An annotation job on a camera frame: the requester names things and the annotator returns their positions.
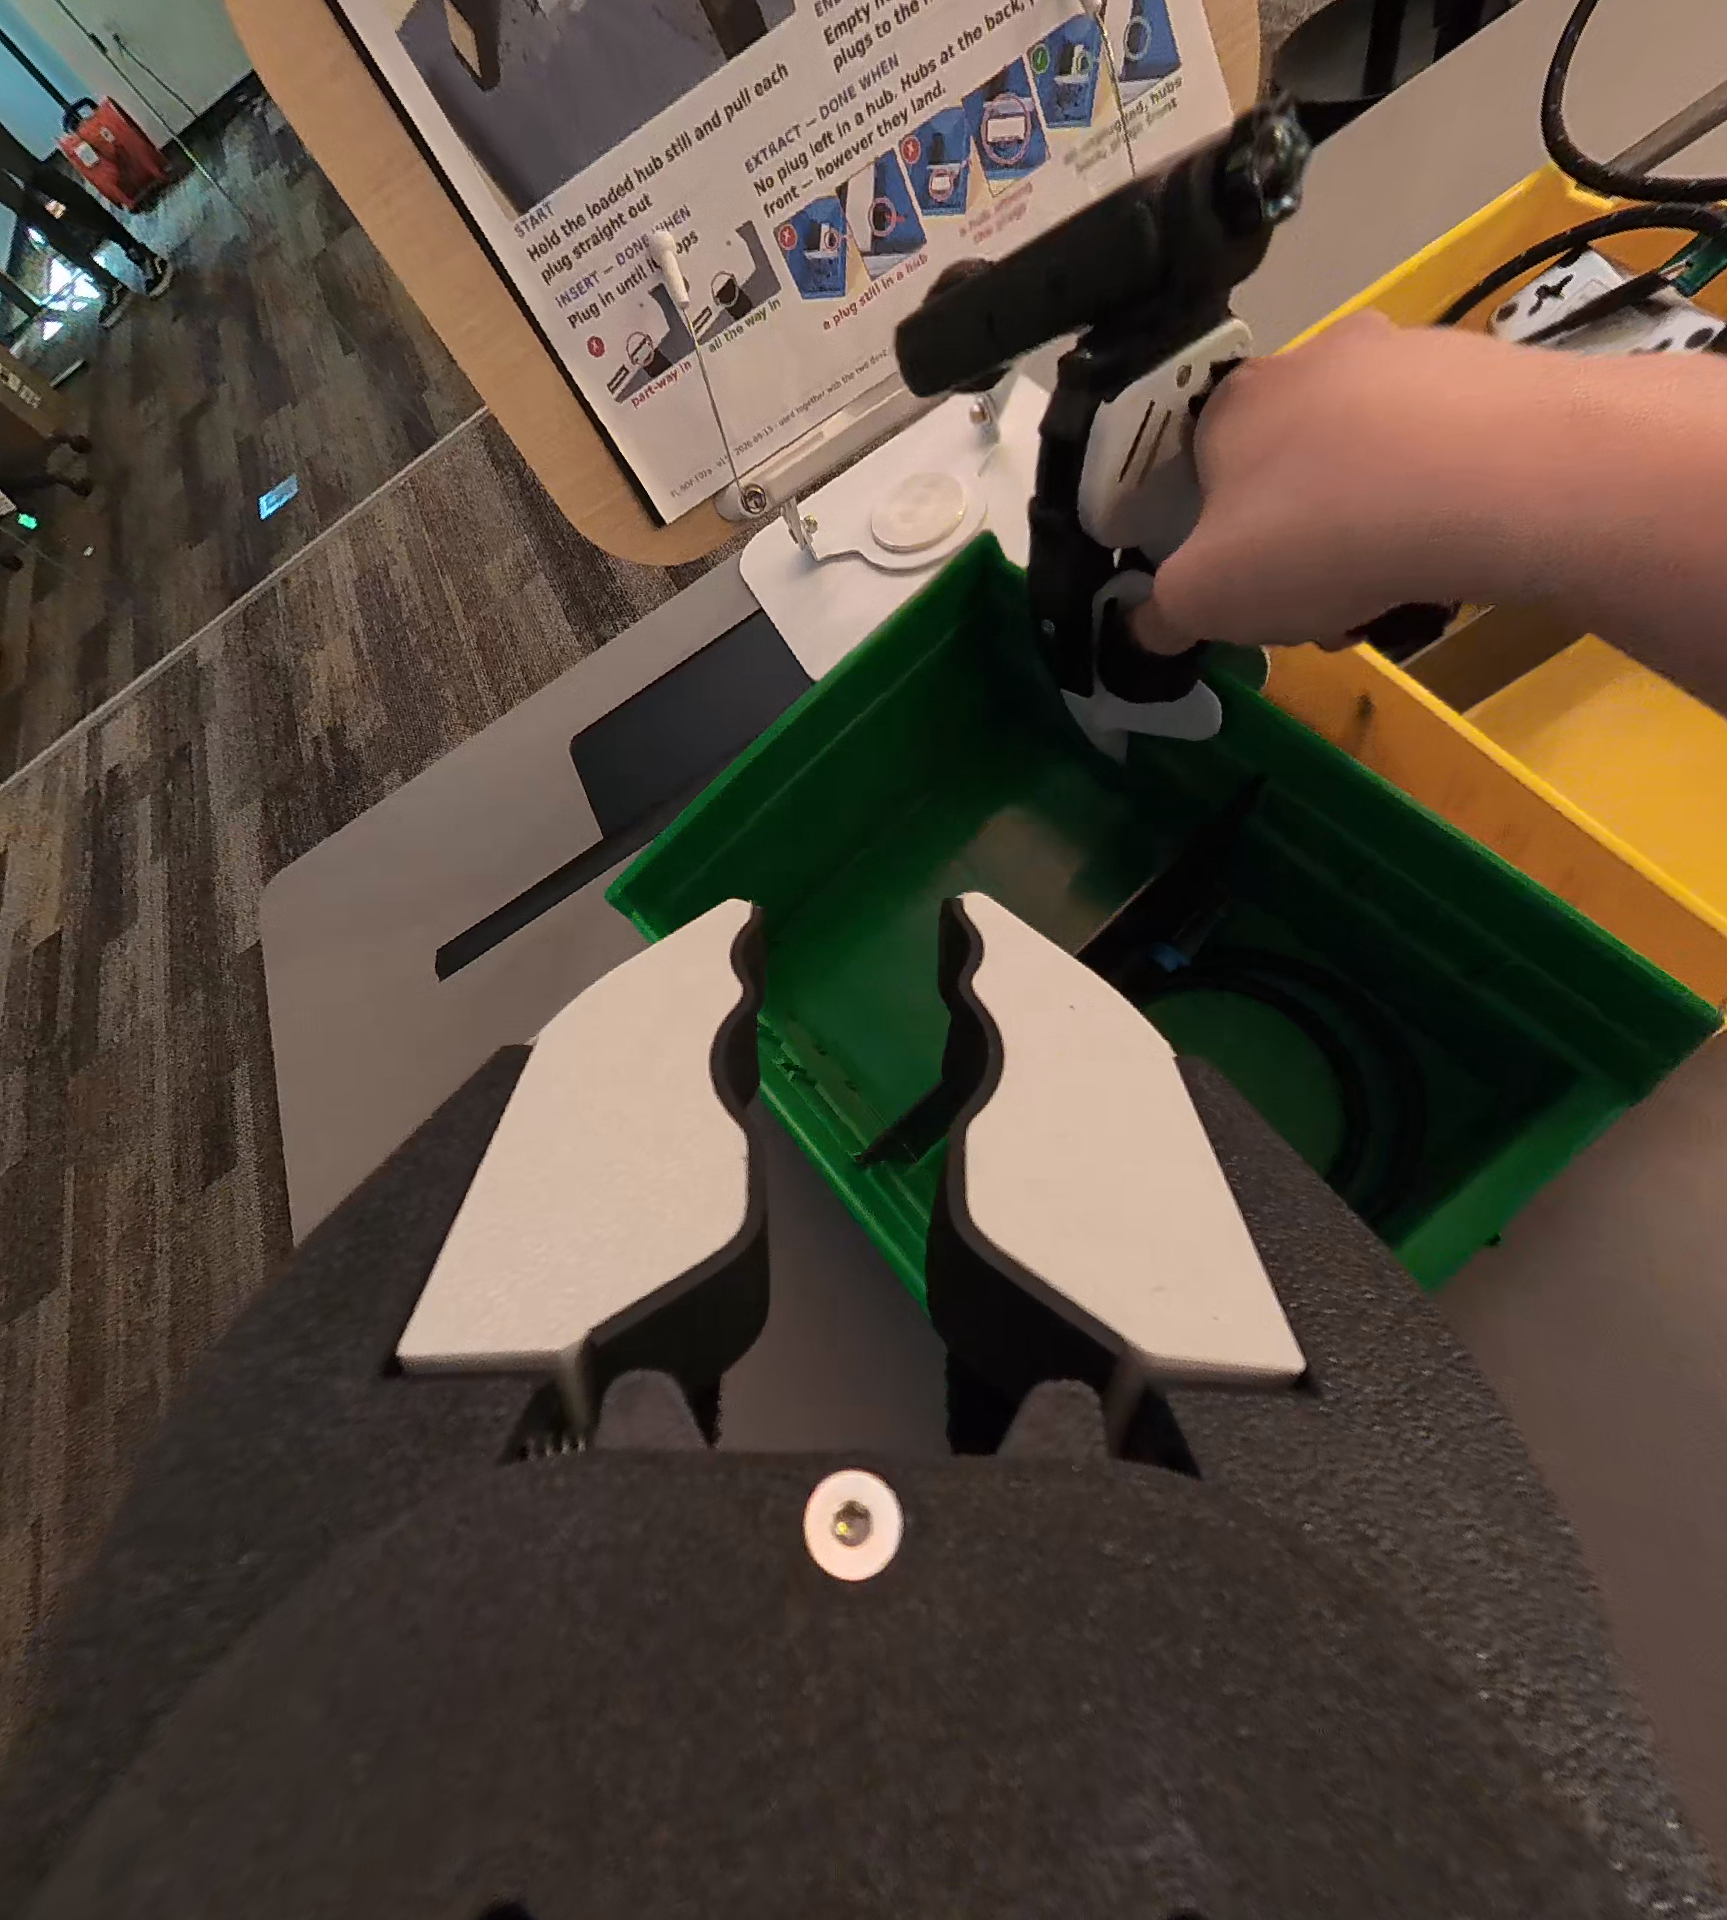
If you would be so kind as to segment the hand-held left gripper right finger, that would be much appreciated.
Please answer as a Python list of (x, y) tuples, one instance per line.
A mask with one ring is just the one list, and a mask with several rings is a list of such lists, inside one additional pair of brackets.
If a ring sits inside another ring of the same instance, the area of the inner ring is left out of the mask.
[(929, 1321), (998, 1390), (1293, 1390), (1304, 1344), (1183, 1060), (985, 894), (944, 900)]

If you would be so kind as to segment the silver grey usb adapter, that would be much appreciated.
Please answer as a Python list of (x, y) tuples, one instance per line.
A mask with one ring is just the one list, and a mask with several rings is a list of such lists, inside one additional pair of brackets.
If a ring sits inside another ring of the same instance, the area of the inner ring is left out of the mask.
[(1668, 285), (1598, 310), (1629, 282), (1636, 271), (1592, 246), (1568, 250), (1506, 293), (1483, 327), (1491, 342), (1570, 358), (1684, 349), (1708, 323), (1708, 310)]

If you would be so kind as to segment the white stand base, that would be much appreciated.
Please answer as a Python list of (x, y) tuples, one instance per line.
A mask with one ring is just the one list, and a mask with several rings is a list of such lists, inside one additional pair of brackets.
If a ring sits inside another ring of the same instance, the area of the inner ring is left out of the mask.
[(975, 537), (1029, 568), (1047, 392), (1009, 373), (954, 395), (744, 551), (744, 584), (811, 680), (836, 670)]

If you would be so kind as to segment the person's right hand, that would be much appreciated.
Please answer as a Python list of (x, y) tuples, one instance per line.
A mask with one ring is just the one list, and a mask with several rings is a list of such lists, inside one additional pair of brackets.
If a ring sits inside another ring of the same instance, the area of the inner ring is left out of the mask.
[(1601, 376), (1375, 315), (1251, 360), (1199, 417), (1204, 506), (1126, 636), (1344, 645), (1402, 604), (1568, 604)]

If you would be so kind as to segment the yellow plastic bin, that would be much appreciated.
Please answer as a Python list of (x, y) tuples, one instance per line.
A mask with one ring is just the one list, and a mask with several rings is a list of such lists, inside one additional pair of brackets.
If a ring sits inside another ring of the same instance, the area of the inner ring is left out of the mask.
[(1727, 1022), (1727, 723), (1601, 636), (1474, 614), (1447, 661), (1285, 649), (1264, 696)]

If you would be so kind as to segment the red floor object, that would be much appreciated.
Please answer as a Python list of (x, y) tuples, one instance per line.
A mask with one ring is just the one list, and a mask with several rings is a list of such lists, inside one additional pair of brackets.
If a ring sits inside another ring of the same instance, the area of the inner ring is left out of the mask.
[(116, 211), (153, 211), (172, 184), (165, 149), (115, 95), (61, 105), (58, 157)]

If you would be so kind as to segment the green plastic bin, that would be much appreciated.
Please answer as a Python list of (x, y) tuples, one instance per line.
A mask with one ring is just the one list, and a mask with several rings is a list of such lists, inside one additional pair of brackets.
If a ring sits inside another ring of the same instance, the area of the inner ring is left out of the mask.
[[(1110, 987), (1183, 938), (1375, 993), (1428, 1119), (1403, 1213), (1370, 1231), (1426, 1288), (1717, 1031), (1689, 987), (1283, 714), (1256, 668), (1217, 658), (1207, 689), (1207, 742), (1099, 757), (1021, 636), (1021, 569), (981, 537), (613, 882), (646, 938), (728, 896), (764, 911), (764, 1096), (918, 1304), (946, 896), (991, 894)], [(1230, 993), (1137, 1009), (1326, 1177), (1338, 1096), (1285, 1020)]]

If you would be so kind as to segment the instruction sheet on wooden board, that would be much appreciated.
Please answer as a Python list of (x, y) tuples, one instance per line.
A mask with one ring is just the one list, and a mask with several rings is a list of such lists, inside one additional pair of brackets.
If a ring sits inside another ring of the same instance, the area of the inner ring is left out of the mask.
[(1226, 135), (1256, 4), (235, 0), (576, 531), (692, 564), (926, 412), (898, 323)]

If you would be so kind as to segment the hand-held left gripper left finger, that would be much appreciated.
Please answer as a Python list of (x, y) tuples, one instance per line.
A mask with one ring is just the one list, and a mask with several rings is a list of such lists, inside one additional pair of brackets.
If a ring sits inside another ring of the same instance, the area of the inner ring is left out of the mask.
[(717, 1384), (769, 1326), (764, 911), (723, 900), (536, 1031), (394, 1344), (407, 1375)]

